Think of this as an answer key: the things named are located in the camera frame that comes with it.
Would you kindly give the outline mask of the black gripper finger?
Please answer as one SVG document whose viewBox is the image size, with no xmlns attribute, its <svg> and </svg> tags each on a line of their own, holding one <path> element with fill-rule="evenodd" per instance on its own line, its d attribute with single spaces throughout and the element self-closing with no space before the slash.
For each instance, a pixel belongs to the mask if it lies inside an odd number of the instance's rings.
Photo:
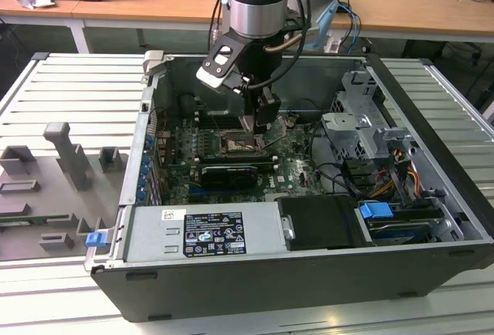
<svg viewBox="0 0 494 335">
<path fill-rule="evenodd" d="M 266 132 L 267 126 L 277 118 L 280 106 L 280 98 L 271 91 L 269 86 L 263 87 L 255 101 L 255 134 Z"/>
<path fill-rule="evenodd" d="M 242 91 L 242 97 L 244 100 L 244 115 L 247 117 L 254 117 L 256 114 L 257 106 L 258 106 L 258 89 L 250 89 L 245 88 Z"/>
</svg>

